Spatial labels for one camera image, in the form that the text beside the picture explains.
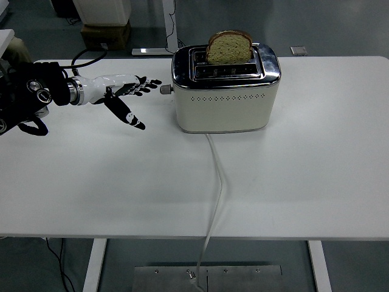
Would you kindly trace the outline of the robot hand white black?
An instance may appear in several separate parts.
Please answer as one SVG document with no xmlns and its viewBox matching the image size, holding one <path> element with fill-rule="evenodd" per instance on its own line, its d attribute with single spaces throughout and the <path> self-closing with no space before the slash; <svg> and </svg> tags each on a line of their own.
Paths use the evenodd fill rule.
<svg viewBox="0 0 389 292">
<path fill-rule="evenodd" d="M 132 74 L 105 75 L 95 79 L 78 77 L 77 80 L 81 82 L 78 105 L 103 104 L 123 123 L 140 130 L 146 128 L 145 124 L 134 115 L 121 96 L 142 96 L 162 84 L 158 79 L 150 80 L 146 76 Z"/>
</svg>

